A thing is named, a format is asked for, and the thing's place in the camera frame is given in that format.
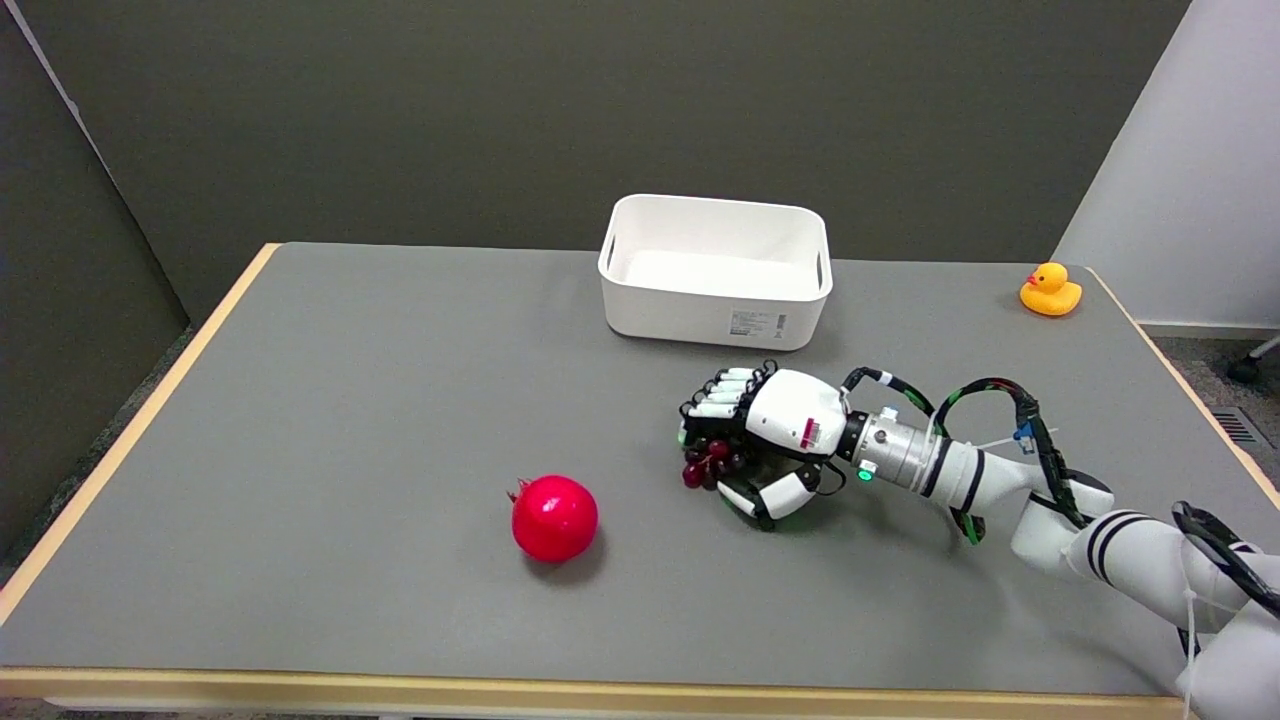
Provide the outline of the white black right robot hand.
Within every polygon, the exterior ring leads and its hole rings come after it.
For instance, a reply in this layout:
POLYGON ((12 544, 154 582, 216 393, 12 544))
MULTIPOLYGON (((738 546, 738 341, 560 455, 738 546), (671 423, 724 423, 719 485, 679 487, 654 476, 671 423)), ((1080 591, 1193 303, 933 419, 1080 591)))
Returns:
POLYGON ((773 360, 719 369, 678 414, 685 484, 714 489, 760 530, 824 493, 849 428, 840 389, 773 360))

